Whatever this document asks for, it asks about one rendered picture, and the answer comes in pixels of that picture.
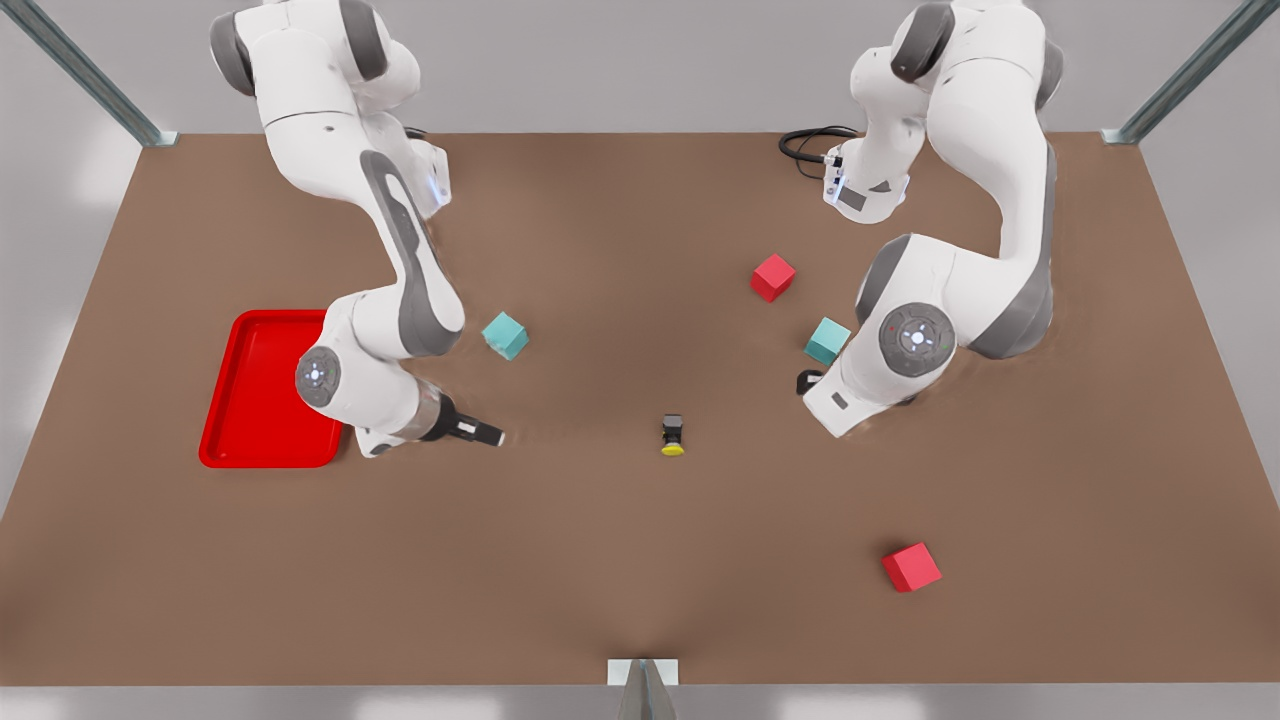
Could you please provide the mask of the teal cube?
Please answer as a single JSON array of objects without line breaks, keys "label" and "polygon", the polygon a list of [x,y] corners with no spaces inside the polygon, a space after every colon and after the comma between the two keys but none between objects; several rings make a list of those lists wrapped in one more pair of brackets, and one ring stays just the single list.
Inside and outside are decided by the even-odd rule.
[{"label": "teal cube", "polygon": [[850,340],[852,332],[845,325],[823,316],[805,343],[804,354],[827,366],[832,365]]},{"label": "teal cube", "polygon": [[530,341],[527,329],[507,313],[498,313],[485,325],[483,338],[489,348],[507,361],[513,361]]}]

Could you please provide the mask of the red cube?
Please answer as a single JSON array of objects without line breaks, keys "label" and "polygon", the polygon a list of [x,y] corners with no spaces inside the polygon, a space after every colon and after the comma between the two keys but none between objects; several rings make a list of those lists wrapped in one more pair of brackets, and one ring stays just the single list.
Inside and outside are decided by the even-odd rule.
[{"label": "red cube", "polygon": [[754,269],[750,287],[772,304],[792,284],[795,275],[795,268],[774,252]]},{"label": "red cube", "polygon": [[943,577],[924,542],[887,553],[881,564],[899,593],[919,591]]}]

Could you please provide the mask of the red plastic tray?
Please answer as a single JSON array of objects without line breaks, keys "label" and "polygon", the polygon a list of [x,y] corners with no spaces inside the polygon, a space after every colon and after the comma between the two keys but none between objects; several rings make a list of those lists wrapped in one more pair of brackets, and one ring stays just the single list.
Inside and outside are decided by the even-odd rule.
[{"label": "red plastic tray", "polygon": [[207,468],[321,468],[342,424],[310,407],[294,369],[323,328],[321,309],[255,309],[230,328],[198,446]]}]

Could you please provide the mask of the silver frame post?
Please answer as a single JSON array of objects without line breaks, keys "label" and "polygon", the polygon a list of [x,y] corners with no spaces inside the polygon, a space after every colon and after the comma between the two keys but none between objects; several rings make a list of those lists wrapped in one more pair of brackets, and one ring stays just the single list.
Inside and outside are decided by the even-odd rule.
[{"label": "silver frame post", "polygon": [[0,12],[142,147],[177,143],[179,135],[159,129],[35,0],[0,0]]},{"label": "silver frame post", "polygon": [[677,720],[668,685],[678,684],[677,659],[609,659],[607,684],[622,685],[617,720]]},{"label": "silver frame post", "polygon": [[1137,146],[1276,12],[1280,0],[1242,0],[1121,127],[1100,132],[1103,142]]}]

